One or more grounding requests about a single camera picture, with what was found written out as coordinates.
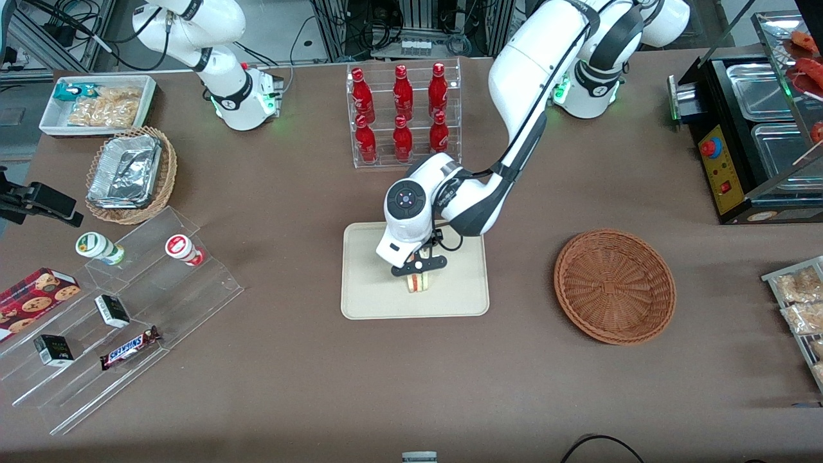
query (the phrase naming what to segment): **tray of snack packages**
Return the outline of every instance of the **tray of snack packages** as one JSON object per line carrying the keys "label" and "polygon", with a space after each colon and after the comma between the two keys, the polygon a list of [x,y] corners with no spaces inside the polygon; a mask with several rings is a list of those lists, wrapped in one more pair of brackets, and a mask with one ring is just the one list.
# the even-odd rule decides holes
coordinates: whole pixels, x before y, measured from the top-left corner
{"label": "tray of snack packages", "polygon": [[148,76],[60,77],[40,130],[53,137],[96,137],[142,127],[155,89]]}
{"label": "tray of snack packages", "polygon": [[767,282],[780,305],[823,393],[823,256],[809,259],[760,277]]}

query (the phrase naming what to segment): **red switch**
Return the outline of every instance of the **red switch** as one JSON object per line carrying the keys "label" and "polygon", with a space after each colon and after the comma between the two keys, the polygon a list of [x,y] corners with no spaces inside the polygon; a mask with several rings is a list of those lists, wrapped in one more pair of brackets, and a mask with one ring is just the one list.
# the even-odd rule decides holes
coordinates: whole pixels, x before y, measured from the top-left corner
{"label": "red switch", "polygon": [[707,140],[700,144],[700,154],[706,157],[713,155],[716,149],[717,145],[715,145],[711,140]]}

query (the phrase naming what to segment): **red cookie box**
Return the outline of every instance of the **red cookie box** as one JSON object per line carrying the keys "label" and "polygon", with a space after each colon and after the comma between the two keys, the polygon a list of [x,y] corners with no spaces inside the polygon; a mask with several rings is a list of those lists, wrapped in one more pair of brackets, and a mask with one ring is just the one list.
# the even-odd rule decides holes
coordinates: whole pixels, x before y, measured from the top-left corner
{"label": "red cookie box", "polygon": [[0,343],[79,292],[74,278],[50,269],[37,270],[0,292]]}

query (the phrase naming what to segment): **wicker basket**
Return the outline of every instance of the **wicker basket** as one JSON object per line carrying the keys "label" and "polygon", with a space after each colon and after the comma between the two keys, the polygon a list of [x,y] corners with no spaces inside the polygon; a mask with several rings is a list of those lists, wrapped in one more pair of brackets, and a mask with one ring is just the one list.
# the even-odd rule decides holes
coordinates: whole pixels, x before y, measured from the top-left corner
{"label": "wicker basket", "polygon": [[557,258],[555,292],[583,332],[604,343],[646,342],[666,328],[676,291],[663,258],[637,236],[603,228],[574,237]]}
{"label": "wicker basket", "polygon": [[[115,137],[126,138],[139,135],[151,135],[158,138],[163,143],[163,152],[160,155],[160,167],[157,171],[157,180],[154,187],[154,199],[143,209],[103,209],[93,206],[86,200],[86,206],[91,211],[91,215],[105,220],[106,222],[116,222],[120,225],[136,225],[159,214],[169,202],[171,190],[174,188],[174,176],[177,174],[177,155],[174,154],[174,147],[169,143],[169,139],[157,129],[152,127],[140,127],[127,132],[118,133]],[[88,175],[86,175],[86,187],[91,187],[91,181],[97,172],[97,163],[100,162],[100,154],[103,147],[97,150],[97,156],[91,163]]]}

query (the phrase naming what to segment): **red bottle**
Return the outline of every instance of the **red bottle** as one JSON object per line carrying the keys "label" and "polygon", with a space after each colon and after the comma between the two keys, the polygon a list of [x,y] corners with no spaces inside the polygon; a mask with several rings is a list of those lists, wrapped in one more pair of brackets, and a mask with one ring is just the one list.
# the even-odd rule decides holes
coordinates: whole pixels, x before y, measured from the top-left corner
{"label": "red bottle", "polygon": [[351,79],[355,81],[354,88],[351,89],[351,98],[355,101],[357,114],[364,115],[366,123],[371,124],[374,122],[374,99],[371,97],[369,84],[363,80],[363,69],[352,69]]}
{"label": "red bottle", "polygon": [[394,77],[394,107],[399,115],[410,121],[414,116],[414,91],[407,78],[406,67],[398,65],[394,69]]}
{"label": "red bottle", "polygon": [[446,111],[446,92],[449,84],[446,82],[446,67],[442,63],[435,63],[431,67],[431,82],[429,82],[429,116],[434,119],[437,110]]}
{"label": "red bottle", "polygon": [[360,157],[366,164],[374,164],[377,161],[377,142],[374,140],[374,132],[369,128],[364,115],[355,117],[355,139],[357,140],[357,150]]}
{"label": "red bottle", "polygon": [[403,164],[412,160],[412,131],[406,127],[406,116],[394,118],[394,156]]}
{"label": "red bottle", "polygon": [[446,127],[446,113],[435,111],[435,123],[429,130],[429,148],[432,153],[446,152],[449,147],[449,128]]}

